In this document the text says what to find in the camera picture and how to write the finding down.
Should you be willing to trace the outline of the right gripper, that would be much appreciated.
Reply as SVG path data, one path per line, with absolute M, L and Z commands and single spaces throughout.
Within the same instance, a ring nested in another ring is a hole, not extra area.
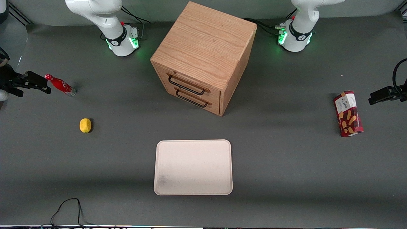
M 48 80 L 43 76 L 36 74 L 32 71 L 25 73 L 17 73 L 9 64 L 0 67 L 0 86 L 1 89 L 7 93 L 13 94 L 17 97 L 23 97 L 24 93 L 19 87 L 25 87 L 25 81 L 33 84 L 32 89 L 40 90 L 46 94 L 51 94 L 51 88 L 48 87 Z

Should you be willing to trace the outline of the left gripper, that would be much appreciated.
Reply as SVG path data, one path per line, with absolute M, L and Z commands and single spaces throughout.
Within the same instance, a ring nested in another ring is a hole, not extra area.
M 394 93 L 395 100 L 400 100 L 401 102 L 407 101 L 407 86 L 399 85 L 397 87 L 383 87 L 377 92 L 371 93 L 368 102 L 370 105 L 374 105 L 383 101 L 393 100 Z

